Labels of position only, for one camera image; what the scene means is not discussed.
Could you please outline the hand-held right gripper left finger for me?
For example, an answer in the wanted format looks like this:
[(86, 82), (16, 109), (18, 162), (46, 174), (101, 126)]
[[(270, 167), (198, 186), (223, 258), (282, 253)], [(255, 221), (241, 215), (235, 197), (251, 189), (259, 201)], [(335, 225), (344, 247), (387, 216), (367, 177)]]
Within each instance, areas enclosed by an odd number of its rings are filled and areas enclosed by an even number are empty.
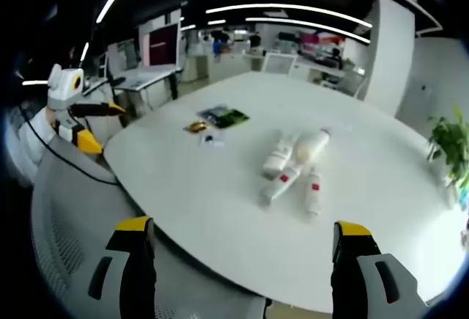
[(87, 288), (102, 318), (154, 318), (157, 277), (151, 232), (149, 216), (115, 227)]

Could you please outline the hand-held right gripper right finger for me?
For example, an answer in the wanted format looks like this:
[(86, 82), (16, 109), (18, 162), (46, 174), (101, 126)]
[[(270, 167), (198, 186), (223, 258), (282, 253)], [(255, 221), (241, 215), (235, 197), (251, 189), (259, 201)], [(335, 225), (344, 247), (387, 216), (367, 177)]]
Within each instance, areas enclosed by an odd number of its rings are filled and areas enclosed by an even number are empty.
[(428, 312), (416, 278), (383, 254), (364, 226), (335, 222), (332, 255), (333, 318), (423, 318)]

